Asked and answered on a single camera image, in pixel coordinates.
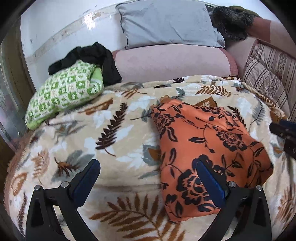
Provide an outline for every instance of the green checkered pillow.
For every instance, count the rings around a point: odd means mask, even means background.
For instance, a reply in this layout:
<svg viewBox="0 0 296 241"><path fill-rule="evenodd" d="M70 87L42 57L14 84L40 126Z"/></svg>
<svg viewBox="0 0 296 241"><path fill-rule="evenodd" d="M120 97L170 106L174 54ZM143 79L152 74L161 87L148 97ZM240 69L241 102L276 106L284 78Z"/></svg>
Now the green checkered pillow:
<svg viewBox="0 0 296 241"><path fill-rule="evenodd" d="M25 116L29 129L36 129L54 113L97 97L104 90L102 70L81 60L50 76L31 98Z"/></svg>

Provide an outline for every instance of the orange floral pillow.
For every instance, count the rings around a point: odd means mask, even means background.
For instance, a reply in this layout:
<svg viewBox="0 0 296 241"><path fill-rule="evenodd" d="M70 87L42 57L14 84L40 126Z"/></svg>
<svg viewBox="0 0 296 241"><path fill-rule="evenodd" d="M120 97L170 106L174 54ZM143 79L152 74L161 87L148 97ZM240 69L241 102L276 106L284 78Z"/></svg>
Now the orange floral pillow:
<svg viewBox="0 0 296 241"><path fill-rule="evenodd" d="M240 187L262 185L273 165L260 142L222 107L191 106L173 99L152 109L160 134L161 184L171 221L217 213L196 173L198 159Z"/></svg>

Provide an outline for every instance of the light gray pillow case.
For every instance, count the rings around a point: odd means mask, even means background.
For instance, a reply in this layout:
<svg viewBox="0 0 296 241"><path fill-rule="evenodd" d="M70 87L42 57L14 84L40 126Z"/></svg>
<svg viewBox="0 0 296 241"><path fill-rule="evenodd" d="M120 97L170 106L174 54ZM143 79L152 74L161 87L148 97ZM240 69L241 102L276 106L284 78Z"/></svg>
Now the light gray pillow case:
<svg viewBox="0 0 296 241"><path fill-rule="evenodd" d="M126 49L161 44L225 47L206 6L195 0L138 0L119 3Z"/></svg>

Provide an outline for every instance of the silver bolt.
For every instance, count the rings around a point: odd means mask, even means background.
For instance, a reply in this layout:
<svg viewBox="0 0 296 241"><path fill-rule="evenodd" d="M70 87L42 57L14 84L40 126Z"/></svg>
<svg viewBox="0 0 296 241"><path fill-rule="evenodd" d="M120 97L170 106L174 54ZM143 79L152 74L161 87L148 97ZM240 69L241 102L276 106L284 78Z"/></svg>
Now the silver bolt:
<svg viewBox="0 0 296 241"><path fill-rule="evenodd" d="M236 184L235 182L233 182L233 181L230 181L230 182L228 183L228 185L229 185L230 187L232 187L232 188L235 188L235 187L237 186L237 184Z"/></svg>
<svg viewBox="0 0 296 241"><path fill-rule="evenodd" d="M41 186L40 186L40 185L36 185L36 186L34 187L34 190L35 190L35 191L39 191L39 190L40 190L40 188L41 188Z"/></svg>
<svg viewBox="0 0 296 241"><path fill-rule="evenodd" d="M256 186L256 189L257 189L258 191L262 191L262 190L263 190L263 187L260 186L260 185L257 185L257 186Z"/></svg>
<svg viewBox="0 0 296 241"><path fill-rule="evenodd" d="M61 187L62 187L62 188L66 188L67 186L69 186L69 183L68 183L68 182L63 182L63 183L61 184Z"/></svg>

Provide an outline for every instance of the white wall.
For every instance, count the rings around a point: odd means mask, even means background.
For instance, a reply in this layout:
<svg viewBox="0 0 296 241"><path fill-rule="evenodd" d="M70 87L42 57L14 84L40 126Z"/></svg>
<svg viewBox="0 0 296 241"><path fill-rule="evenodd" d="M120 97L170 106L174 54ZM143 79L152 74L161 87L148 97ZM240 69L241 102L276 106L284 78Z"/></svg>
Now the white wall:
<svg viewBox="0 0 296 241"><path fill-rule="evenodd" d="M126 0L37 0L21 16L22 46L36 89L48 77L48 66L76 46L98 41L111 51L126 38L115 4ZM239 5L261 17L278 21L259 0L205 0L215 5Z"/></svg>

